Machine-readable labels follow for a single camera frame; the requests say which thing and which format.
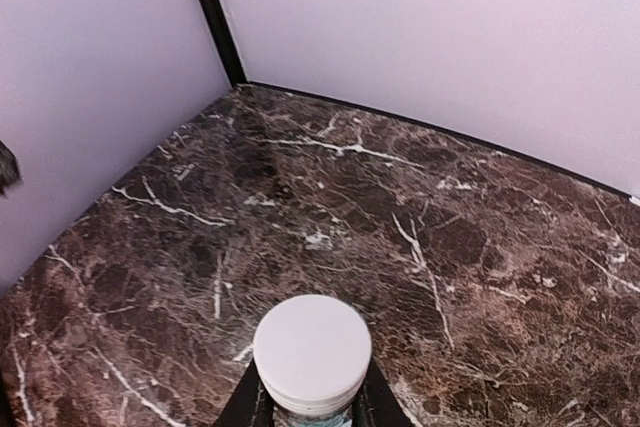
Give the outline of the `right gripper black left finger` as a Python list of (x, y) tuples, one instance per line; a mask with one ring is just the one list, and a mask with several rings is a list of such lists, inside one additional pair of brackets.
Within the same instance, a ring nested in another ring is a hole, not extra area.
[(273, 427), (274, 401), (251, 361), (214, 427)]

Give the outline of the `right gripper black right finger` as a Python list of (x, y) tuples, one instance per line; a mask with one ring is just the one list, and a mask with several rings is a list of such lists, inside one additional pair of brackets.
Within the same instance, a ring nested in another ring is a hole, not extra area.
[(352, 404), (355, 427), (411, 427), (375, 361), (369, 363), (365, 378)]

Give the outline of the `white green glue stick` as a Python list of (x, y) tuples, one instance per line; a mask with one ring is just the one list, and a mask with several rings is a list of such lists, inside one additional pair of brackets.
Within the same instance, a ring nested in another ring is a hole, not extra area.
[(253, 361), (284, 426), (350, 426), (371, 357), (365, 320), (323, 295), (277, 304), (253, 338)]

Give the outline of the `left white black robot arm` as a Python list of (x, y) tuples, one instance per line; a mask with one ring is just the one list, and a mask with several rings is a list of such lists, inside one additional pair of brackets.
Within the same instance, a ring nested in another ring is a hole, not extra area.
[(4, 196), (8, 189), (19, 185), (21, 180), (16, 156), (4, 142), (0, 142), (0, 194)]

